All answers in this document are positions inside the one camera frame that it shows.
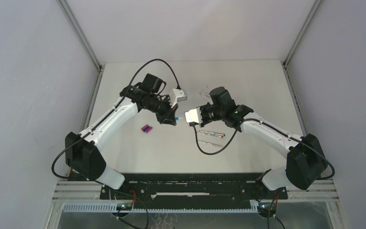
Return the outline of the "white yellow marker pen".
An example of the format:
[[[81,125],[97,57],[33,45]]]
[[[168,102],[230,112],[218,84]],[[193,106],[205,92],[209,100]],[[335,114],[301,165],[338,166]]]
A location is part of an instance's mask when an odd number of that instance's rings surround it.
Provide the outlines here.
[[[207,145],[207,146],[216,147],[216,148],[224,148],[224,146],[222,146],[222,145],[218,145],[218,144],[214,144],[214,143],[210,143],[210,142],[199,141],[199,143],[201,143],[203,145]]]

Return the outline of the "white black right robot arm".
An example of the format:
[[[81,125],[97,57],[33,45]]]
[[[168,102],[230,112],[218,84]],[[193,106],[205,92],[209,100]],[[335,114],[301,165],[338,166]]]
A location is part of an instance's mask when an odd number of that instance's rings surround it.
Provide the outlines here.
[[[301,136],[266,121],[252,108],[236,104],[224,87],[210,91],[212,102],[192,110],[194,120],[191,126],[222,121],[227,127],[249,134],[276,150],[286,165],[265,171],[257,180],[256,192],[261,198],[270,198],[275,190],[295,186],[307,190],[316,180],[323,180],[321,174],[333,166],[326,159],[320,142],[313,134]]]

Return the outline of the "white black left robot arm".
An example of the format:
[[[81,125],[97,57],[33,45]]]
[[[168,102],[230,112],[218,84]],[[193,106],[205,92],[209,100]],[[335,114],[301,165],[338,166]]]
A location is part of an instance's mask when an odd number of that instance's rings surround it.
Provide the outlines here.
[[[65,137],[65,163],[89,181],[96,181],[111,189],[119,199],[126,198],[130,186],[125,177],[111,168],[101,150],[117,130],[142,109],[156,115],[160,124],[176,125],[175,112],[178,102],[187,99],[180,87],[173,88],[166,96],[159,90],[165,81],[148,73],[142,82],[126,86],[115,104],[91,126],[78,134],[70,132]]]

